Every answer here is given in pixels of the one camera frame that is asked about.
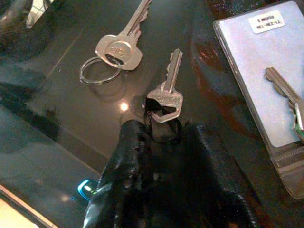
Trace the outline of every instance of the white label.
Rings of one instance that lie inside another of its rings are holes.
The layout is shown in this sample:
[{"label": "white label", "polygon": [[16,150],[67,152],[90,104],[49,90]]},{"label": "white label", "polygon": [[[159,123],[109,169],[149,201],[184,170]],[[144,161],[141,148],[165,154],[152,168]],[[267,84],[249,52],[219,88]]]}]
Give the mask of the white label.
[{"label": "white label", "polygon": [[278,10],[249,18],[254,33],[259,34],[285,25],[285,21]]}]

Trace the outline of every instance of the metal key ring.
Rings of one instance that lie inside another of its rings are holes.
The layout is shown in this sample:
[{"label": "metal key ring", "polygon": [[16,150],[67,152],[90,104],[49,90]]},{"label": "metal key ring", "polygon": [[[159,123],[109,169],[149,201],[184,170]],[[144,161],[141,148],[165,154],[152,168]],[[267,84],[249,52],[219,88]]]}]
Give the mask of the metal key ring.
[{"label": "metal key ring", "polygon": [[101,62],[101,61],[103,61],[103,60],[98,56],[88,59],[80,68],[80,72],[79,72],[80,82],[82,82],[84,84],[88,84],[88,85],[95,85],[95,86],[102,85],[102,84],[105,84],[105,83],[108,83],[108,82],[111,82],[112,80],[114,80],[119,75],[120,71],[122,70],[122,65],[117,60],[112,59],[112,61],[117,64],[117,71],[115,72],[115,74],[113,76],[111,76],[107,79],[104,79],[104,80],[99,80],[99,81],[90,80],[90,79],[85,78],[83,75],[84,71],[92,64]]}]

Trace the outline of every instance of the key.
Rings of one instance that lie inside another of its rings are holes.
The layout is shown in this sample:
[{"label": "key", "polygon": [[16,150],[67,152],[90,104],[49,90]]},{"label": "key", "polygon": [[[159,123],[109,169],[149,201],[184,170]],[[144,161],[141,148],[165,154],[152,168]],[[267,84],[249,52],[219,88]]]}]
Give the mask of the key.
[{"label": "key", "polygon": [[265,78],[273,83],[274,89],[280,95],[289,99],[289,107],[295,115],[293,128],[301,141],[304,142],[304,100],[273,67],[266,69]]},{"label": "key", "polygon": [[183,96],[174,88],[177,74],[181,65],[182,52],[176,49],[171,53],[170,63],[167,67],[167,79],[155,90],[151,91],[147,98],[156,100],[163,107],[175,108],[175,112],[159,116],[152,112],[151,117],[159,124],[173,120],[180,116]]},{"label": "key", "polygon": [[142,0],[124,30],[115,35],[104,36],[97,44],[95,53],[107,64],[118,68],[107,55],[122,61],[123,70],[134,70],[139,65],[143,54],[136,46],[141,35],[140,23],[147,19],[148,8],[152,0]]}]

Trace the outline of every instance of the blue light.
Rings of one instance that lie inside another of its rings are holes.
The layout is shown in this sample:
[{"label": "blue light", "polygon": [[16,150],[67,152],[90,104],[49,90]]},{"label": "blue light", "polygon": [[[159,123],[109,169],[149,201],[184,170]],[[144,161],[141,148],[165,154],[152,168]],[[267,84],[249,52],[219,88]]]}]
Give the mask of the blue light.
[{"label": "blue light", "polygon": [[85,198],[87,201],[90,201],[90,199],[82,192],[82,188],[89,182],[90,180],[84,180],[81,184],[78,185],[77,190],[79,194]]}]

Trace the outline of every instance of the dark background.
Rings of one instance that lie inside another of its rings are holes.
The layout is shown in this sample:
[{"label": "dark background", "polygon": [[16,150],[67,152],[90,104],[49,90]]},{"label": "dark background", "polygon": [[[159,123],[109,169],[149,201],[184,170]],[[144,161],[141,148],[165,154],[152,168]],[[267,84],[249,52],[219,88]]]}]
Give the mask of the dark background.
[{"label": "dark background", "polygon": [[[102,86],[81,84],[79,68],[102,36],[124,28],[140,0],[58,4],[1,50],[0,183],[59,227],[81,227],[85,207],[69,198],[82,180],[98,179],[121,125],[143,121],[145,96],[165,80],[170,53],[179,48],[180,121],[211,124],[271,219],[280,227],[303,227],[303,201],[293,200],[281,183],[212,27],[272,2],[153,0],[141,24],[140,65]],[[113,71],[101,63],[88,73]]]}]

